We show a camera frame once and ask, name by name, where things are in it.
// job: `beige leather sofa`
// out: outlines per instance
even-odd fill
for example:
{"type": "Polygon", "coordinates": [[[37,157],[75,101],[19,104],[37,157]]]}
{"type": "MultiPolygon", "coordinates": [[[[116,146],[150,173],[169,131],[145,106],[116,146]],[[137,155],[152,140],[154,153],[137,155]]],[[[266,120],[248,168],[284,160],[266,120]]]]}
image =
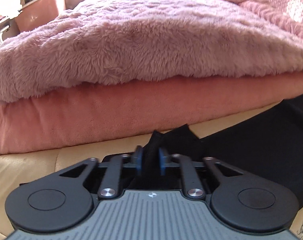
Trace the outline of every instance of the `beige leather sofa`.
{"type": "MultiPolygon", "coordinates": [[[[255,116],[274,105],[194,124],[190,128],[197,136],[205,137],[255,116]]],[[[150,136],[146,134],[62,149],[0,156],[0,240],[13,231],[5,213],[4,203],[7,195],[20,183],[41,178],[89,157],[102,160],[109,154],[133,151],[137,145],[145,145],[150,136]]],[[[292,231],[300,236],[302,223],[303,209],[292,226],[292,231]]]]}

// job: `pink plastic bin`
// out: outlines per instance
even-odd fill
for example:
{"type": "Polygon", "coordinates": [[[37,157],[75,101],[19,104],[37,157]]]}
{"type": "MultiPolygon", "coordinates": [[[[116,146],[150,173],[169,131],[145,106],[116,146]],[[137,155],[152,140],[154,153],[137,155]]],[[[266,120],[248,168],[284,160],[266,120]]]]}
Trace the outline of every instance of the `pink plastic bin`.
{"type": "Polygon", "coordinates": [[[15,21],[20,32],[28,32],[54,20],[65,8],[65,0],[32,0],[15,21]]]}

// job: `silver screw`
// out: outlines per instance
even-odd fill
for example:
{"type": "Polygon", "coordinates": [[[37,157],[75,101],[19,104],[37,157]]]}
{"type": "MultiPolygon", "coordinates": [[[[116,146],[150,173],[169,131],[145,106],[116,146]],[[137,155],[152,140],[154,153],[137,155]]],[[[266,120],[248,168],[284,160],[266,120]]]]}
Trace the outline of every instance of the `silver screw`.
{"type": "Polygon", "coordinates": [[[191,197],[200,197],[204,194],[200,188],[192,188],[187,193],[191,197]]]}
{"type": "Polygon", "coordinates": [[[114,196],[116,191],[112,188],[104,188],[103,190],[100,191],[100,194],[104,197],[111,197],[114,196]]]}

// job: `round joint cover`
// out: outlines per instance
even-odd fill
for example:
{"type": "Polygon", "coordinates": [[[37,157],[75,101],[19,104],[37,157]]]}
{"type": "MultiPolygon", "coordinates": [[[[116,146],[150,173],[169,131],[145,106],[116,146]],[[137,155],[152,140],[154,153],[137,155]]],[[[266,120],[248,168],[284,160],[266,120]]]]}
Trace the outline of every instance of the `round joint cover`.
{"type": "Polygon", "coordinates": [[[287,188],[260,177],[228,177],[212,194],[211,208],[241,231],[268,233],[288,228],[299,205],[287,188]]]}
{"type": "Polygon", "coordinates": [[[92,209],[91,194],[69,178],[63,183],[25,184],[12,191],[5,202],[15,228],[35,233],[66,230],[84,220],[92,209]]]}

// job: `fur blanket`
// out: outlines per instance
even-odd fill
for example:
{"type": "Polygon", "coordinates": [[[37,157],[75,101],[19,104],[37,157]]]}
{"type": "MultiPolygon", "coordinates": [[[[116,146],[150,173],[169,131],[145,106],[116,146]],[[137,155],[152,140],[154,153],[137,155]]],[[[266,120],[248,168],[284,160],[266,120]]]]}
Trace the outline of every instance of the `fur blanket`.
{"type": "Polygon", "coordinates": [[[85,0],[0,46],[0,102],[82,82],[303,71],[303,25],[267,0],[85,0]]]}

